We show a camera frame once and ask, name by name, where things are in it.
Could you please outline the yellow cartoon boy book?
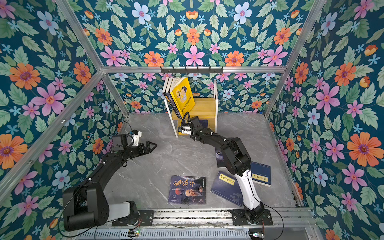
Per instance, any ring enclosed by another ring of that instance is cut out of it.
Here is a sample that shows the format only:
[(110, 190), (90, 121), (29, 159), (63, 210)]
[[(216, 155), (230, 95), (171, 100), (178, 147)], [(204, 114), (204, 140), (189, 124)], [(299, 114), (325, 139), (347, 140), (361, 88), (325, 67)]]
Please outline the yellow cartoon boy book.
[(195, 106), (189, 79), (187, 77), (173, 78), (170, 92), (183, 118), (185, 113), (190, 112)]

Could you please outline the dark blue paperback book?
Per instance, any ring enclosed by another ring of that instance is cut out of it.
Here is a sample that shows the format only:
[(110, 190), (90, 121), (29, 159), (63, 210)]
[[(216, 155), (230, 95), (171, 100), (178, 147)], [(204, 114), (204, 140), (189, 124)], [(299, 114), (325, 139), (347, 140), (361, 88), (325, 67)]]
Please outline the dark blue paperback book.
[(178, 109), (178, 107), (176, 105), (176, 102), (174, 101), (173, 97), (171, 96), (171, 92), (170, 92), (170, 90), (171, 90), (171, 83), (172, 82), (169, 82), (169, 84), (168, 84), (167, 92), (165, 94), (165, 98), (170, 103), (170, 105), (171, 105), (174, 113), (176, 114), (177, 118), (181, 119), (182, 118), (181, 113), (180, 113), (180, 111), (179, 111), (179, 109)]

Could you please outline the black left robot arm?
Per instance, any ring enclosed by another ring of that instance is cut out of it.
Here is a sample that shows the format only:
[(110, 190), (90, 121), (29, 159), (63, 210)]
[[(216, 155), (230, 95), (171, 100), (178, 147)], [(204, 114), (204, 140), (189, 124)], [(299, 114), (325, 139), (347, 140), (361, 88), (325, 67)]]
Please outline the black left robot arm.
[(64, 228), (68, 232), (102, 226), (110, 221), (122, 221), (129, 226), (140, 223), (140, 212), (134, 201), (110, 204), (104, 189), (115, 172), (128, 161), (148, 155), (157, 144), (140, 142), (141, 134), (113, 136), (113, 146), (91, 175), (77, 187), (63, 193)]

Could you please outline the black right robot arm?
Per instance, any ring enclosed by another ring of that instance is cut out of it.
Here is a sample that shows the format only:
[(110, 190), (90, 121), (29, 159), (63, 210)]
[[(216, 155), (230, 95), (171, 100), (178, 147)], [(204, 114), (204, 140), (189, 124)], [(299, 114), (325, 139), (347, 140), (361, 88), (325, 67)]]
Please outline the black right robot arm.
[(245, 218), (255, 225), (264, 213), (265, 207), (257, 194), (252, 180), (251, 157), (240, 138), (226, 138), (210, 128), (204, 128), (199, 117), (190, 117), (187, 112), (182, 118), (178, 132), (191, 136), (191, 139), (219, 149), (227, 170), (235, 175), (243, 195)]

